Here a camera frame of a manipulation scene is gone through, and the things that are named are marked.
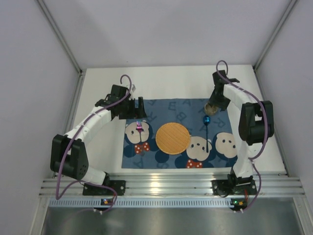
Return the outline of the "small brown woven cup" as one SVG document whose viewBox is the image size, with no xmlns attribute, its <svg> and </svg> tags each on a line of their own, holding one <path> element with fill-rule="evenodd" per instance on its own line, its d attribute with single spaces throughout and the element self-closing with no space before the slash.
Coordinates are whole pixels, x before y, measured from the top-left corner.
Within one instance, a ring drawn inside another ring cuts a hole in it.
<svg viewBox="0 0 313 235">
<path fill-rule="evenodd" d="M 207 102 L 204 106 L 204 112 L 208 116 L 213 116 L 218 112 L 218 107 Z"/>
</svg>

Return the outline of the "iridescent purple fork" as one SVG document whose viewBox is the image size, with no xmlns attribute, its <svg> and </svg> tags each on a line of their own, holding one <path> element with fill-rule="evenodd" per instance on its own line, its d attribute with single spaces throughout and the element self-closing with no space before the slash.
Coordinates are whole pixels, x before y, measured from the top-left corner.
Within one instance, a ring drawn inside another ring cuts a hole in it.
<svg viewBox="0 0 313 235">
<path fill-rule="evenodd" d="M 139 133 L 139 139 L 140 139 L 140 142 L 139 142 L 140 143 L 140 147 L 139 147 L 140 155 L 144 156 L 145 155 L 144 145 L 142 143 L 142 137 L 141 137 L 141 133 L 143 132 L 143 127 L 142 127 L 141 121 L 139 121 L 139 120 L 136 122 L 136 130 Z"/>
</svg>

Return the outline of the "shiny blue spoon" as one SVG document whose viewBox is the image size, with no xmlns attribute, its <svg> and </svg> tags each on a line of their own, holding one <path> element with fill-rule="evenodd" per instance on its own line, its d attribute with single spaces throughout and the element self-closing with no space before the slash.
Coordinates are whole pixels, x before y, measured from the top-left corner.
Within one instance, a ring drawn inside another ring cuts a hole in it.
<svg viewBox="0 0 313 235">
<path fill-rule="evenodd" d="M 208 153 L 209 152 L 209 145 L 208 145 L 208 126 L 209 126 L 209 124 L 210 124 L 210 116 L 208 116 L 208 115 L 205 115 L 204 117 L 203 117 L 203 123 L 204 123 L 204 125 L 205 125 L 205 127 L 206 127 L 206 152 Z"/>
</svg>

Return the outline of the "orange woven round plate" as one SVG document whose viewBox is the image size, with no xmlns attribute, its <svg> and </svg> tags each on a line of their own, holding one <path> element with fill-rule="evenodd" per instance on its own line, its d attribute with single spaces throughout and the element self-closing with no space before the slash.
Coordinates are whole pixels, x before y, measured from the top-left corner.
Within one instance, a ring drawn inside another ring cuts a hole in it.
<svg viewBox="0 0 313 235">
<path fill-rule="evenodd" d="M 184 152 L 191 141 L 191 135 L 186 127 L 176 122 L 162 125 L 156 132 L 156 144 L 159 149 L 169 155 Z"/>
</svg>

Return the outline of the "blue cartoon placemat cloth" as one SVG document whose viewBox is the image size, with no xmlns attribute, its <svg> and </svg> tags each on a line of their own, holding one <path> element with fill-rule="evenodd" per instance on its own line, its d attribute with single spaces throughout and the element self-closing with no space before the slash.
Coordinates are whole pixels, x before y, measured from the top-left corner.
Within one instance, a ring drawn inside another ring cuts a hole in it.
<svg viewBox="0 0 313 235">
<path fill-rule="evenodd" d="M 122 168 L 233 167 L 237 149 L 227 111 L 205 113 L 205 99 L 144 100 L 146 117 L 127 119 Z"/>
</svg>

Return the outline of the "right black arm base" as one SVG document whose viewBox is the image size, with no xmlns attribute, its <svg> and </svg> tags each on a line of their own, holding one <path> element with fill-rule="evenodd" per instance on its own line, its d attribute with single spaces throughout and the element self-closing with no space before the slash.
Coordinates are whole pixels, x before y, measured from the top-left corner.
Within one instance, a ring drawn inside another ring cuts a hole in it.
<svg viewBox="0 0 313 235">
<path fill-rule="evenodd" d="M 213 194 L 220 197 L 230 195 L 255 195 L 257 193 L 253 176 L 236 177 L 235 173 L 227 175 L 227 179 L 212 181 Z"/>
</svg>

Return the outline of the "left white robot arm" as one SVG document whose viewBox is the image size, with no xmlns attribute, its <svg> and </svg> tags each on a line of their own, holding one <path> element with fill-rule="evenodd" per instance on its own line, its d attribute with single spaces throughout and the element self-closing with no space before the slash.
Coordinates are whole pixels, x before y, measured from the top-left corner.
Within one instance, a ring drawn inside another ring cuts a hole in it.
<svg viewBox="0 0 313 235">
<path fill-rule="evenodd" d="M 77 181 L 103 185 L 109 178 L 108 173 L 89 164 L 86 146 L 115 117 L 140 119 L 146 116 L 143 97 L 131 98 L 127 87 L 112 85 L 111 92 L 96 102 L 83 121 L 64 135 L 57 134 L 53 138 L 50 169 Z"/>
</svg>

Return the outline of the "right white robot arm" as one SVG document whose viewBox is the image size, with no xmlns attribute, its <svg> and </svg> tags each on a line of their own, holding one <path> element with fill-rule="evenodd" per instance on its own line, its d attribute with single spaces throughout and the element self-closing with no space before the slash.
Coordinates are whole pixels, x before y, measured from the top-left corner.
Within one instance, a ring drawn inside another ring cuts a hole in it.
<svg viewBox="0 0 313 235">
<path fill-rule="evenodd" d="M 217 70 L 212 77 L 214 90 L 208 101 L 209 106 L 224 111 L 233 103 L 240 111 L 238 133 L 242 144 L 231 174 L 236 179 L 248 179 L 254 171 L 254 161 L 261 156 L 268 139 L 274 134 L 273 104 L 261 101 L 239 87 L 239 80 L 227 78 L 225 70 Z"/>
</svg>

